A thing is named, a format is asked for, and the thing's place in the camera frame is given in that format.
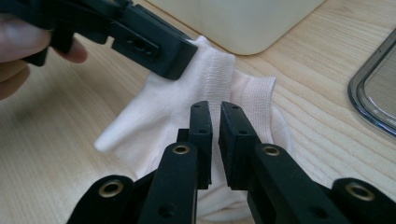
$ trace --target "light wood surface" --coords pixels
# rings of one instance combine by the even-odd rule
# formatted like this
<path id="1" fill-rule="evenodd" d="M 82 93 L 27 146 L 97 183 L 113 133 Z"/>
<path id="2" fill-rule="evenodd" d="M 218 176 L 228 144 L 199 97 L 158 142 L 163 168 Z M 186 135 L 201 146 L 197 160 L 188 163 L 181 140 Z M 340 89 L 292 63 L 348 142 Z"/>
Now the light wood surface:
<path id="1" fill-rule="evenodd" d="M 237 57 L 239 70 L 277 78 L 273 99 L 290 126 L 293 156 L 325 186 L 352 176 L 396 200 L 396 139 L 364 121 L 347 98 L 348 81 L 395 27 L 394 0 L 327 0 L 266 51 Z M 26 84 L 0 102 L 0 223 L 65 223 L 94 181 L 131 175 L 92 143 L 149 71 L 81 40 L 86 63 L 51 52 L 46 66 L 32 66 Z"/>

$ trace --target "white sock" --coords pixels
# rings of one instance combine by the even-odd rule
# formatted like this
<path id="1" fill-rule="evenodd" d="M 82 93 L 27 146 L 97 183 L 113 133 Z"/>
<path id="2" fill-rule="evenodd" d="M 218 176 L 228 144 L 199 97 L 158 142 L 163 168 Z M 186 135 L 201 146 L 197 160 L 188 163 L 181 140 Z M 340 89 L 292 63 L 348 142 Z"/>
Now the white sock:
<path id="1" fill-rule="evenodd" d="M 202 36 L 193 43 L 198 51 L 182 77 L 172 81 L 150 74 L 143 90 L 102 133 L 95 146 L 118 155 L 132 168 L 135 178 L 141 178 L 157 169 L 164 149 L 176 142 L 178 129 L 189 128 L 190 106 L 206 100 L 213 125 L 212 185 L 198 192 L 197 216 L 212 221 L 243 218 L 250 214 L 246 193 L 227 187 L 219 154 L 220 104 L 227 101 L 240 105 L 263 142 L 289 149 L 286 122 L 271 106 L 275 79 L 236 71 L 234 56 L 212 48 Z M 273 132 L 284 136 L 274 138 Z"/>

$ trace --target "human hand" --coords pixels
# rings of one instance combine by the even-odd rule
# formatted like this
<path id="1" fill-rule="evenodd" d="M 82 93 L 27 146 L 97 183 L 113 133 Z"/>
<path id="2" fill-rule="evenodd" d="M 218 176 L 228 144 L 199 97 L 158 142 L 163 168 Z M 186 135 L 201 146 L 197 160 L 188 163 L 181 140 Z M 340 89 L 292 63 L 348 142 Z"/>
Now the human hand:
<path id="1" fill-rule="evenodd" d="M 27 63 L 20 59 L 38 53 L 49 43 L 49 31 L 0 13 L 0 100 L 13 94 L 29 76 Z M 88 56 L 77 40 L 67 54 L 57 52 L 72 63 L 83 63 Z"/>

